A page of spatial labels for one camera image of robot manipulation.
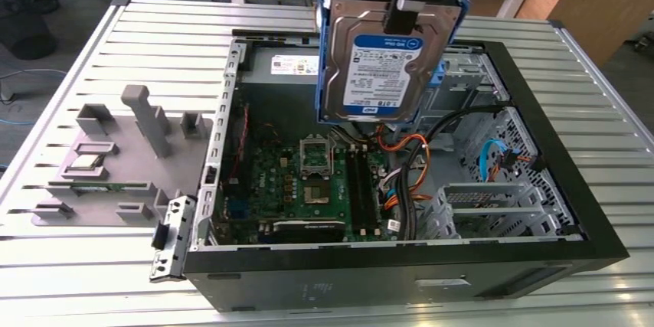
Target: slotted aluminum surface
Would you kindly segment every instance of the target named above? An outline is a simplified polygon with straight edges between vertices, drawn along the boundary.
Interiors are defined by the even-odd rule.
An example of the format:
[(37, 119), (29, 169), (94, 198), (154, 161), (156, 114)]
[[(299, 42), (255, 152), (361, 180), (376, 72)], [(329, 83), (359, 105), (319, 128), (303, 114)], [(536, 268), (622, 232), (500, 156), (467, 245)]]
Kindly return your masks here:
[[(651, 325), (654, 157), (651, 137), (564, 32), (543, 21), (468, 17), (459, 38), (501, 41), (568, 147), (631, 257), (517, 300), (316, 314), (218, 314), (189, 282), (148, 283), (150, 229), (34, 227), (33, 207), (77, 133), (76, 110), (126, 107), (126, 83), (145, 84), (166, 113), (212, 112), (233, 27), (311, 31), (296, 7), (132, 0), (110, 7), (0, 182), (0, 310), (4, 325)], [(28, 320), (12, 322), (20, 316)]]

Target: motherboard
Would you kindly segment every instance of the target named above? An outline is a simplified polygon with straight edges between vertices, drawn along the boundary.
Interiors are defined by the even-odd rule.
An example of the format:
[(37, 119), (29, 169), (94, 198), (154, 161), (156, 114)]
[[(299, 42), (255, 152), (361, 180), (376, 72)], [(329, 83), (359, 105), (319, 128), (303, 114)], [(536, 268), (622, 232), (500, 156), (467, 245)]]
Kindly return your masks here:
[(221, 244), (388, 240), (376, 186), (385, 155), (320, 135), (252, 150), (247, 194), (224, 199)]

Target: hard drive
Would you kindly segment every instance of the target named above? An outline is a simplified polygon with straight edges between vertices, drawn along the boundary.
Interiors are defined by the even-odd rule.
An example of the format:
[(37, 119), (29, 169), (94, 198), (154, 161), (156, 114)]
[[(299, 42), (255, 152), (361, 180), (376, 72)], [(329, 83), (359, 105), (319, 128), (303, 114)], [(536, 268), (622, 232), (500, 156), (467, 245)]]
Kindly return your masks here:
[(320, 120), (409, 122), (460, 7), (425, 5), (409, 35), (383, 32), (387, 2), (332, 0)]

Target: green motherboard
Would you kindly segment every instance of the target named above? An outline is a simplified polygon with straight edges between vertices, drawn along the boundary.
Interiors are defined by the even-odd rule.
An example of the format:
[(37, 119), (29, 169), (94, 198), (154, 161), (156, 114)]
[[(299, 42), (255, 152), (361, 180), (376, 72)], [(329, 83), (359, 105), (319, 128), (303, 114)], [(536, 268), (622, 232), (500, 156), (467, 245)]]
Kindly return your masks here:
[[(228, 233), (230, 242), (260, 244), (261, 234), (268, 232), (271, 225), (276, 221), (292, 220), (343, 222), (345, 231), (341, 241), (388, 240), (389, 236), (379, 225), (375, 198), (379, 168), (385, 164), (381, 152), (367, 151), (360, 147), (356, 149), (357, 173), (368, 171), (356, 177), (351, 172), (355, 156), (351, 149), (331, 147), (325, 151), (315, 145), (307, 145), (301, 158), (299, 146), (263, 147), (252, 153), (247, 199), (226, 198), (228, 219), (222, 219), (218, 225), (222, 234)], [(331, 174), (301, 175), (303, 165), (327, 165)], [(360, 205), (367, 206), (367, 226), (356, 226), (360, 214), (355, 212), (360, 210), (352, 207), (352, 201), (359, 204), (359, 201), (351, 201), (352, 191), (359, 196), (365, 195)]]

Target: gray carpet floor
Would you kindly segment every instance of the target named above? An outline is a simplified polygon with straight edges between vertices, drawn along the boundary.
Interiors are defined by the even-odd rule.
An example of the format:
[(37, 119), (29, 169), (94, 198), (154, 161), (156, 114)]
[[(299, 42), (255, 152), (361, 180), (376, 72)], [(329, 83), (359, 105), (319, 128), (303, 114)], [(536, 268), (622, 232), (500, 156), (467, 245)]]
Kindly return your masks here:
[[(60, 0), (61, 8), (45, 21), (58, 39), (57, 51), (34, 61), (14, 59), (0, 47), (0, 76), (24, 69), (68, 70), (84, 47), (110, 0)], [(303, 0), (249, 0), (260, 4), (301, 5)], [(636, 54), (628, 45), (615, 53), (603, 72), (648, 129), (654, 130), (654, 55)], [(16, 93), (16, 101), (0, 104), (0, 119), (34, 121), (57, 89), (61, 76), (56, 73), (20, 74), (2, 81)], [(8, 164), (29, 133), (30, 126), (0, 124), (0, 165)]]

